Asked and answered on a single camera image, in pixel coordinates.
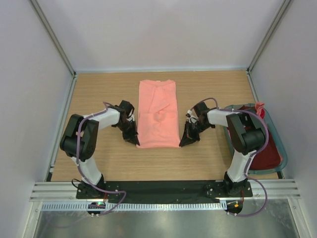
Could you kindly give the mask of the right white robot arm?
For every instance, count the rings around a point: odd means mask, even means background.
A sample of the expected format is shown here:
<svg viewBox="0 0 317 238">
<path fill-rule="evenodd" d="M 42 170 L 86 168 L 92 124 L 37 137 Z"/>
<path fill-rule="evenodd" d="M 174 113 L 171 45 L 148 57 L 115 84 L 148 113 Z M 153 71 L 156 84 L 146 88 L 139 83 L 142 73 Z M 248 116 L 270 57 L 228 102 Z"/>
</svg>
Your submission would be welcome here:
<svg viewBox="0 0 317 238">
<path fill-rule="evenodd" d="M 184 133 L 179 146 L 200 141 L 200 133 L 217 125 L 229 130 L 234 148 L 233 159 L 224 174 L 223 191 L 228 196 L 240 194 L 248 182 L 248 171 L 256 154 L 268 144 L 269 133 L 263 119 L 244 110 L 210 109 L 197 103 L 186 114 Z"/>
</svg>

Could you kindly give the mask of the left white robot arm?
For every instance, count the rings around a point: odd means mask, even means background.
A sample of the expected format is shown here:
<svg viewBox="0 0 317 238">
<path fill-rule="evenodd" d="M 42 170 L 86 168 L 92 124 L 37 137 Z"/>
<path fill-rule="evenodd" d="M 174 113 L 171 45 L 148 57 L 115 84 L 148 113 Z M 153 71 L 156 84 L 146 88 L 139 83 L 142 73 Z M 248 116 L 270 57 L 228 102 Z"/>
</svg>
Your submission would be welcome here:
<svg viewBox="0 0 317 238">
<path fill-rule="evenodd" d="M 109 126 L 116 127 L 122 132 L 124 141 L 133 145 L 140 144 L 133 105 L 125 100 L 119 105 L 104 105 L 104 110 L 94 114 L 73 114 L 60 141 L 60 149 L 72 159 L 82 177 L 77 186 L 76 197 L 79 199 L 101 198 L 107 194 L 104 176 L 93 157 L 100 130 Z"/>
</svg>

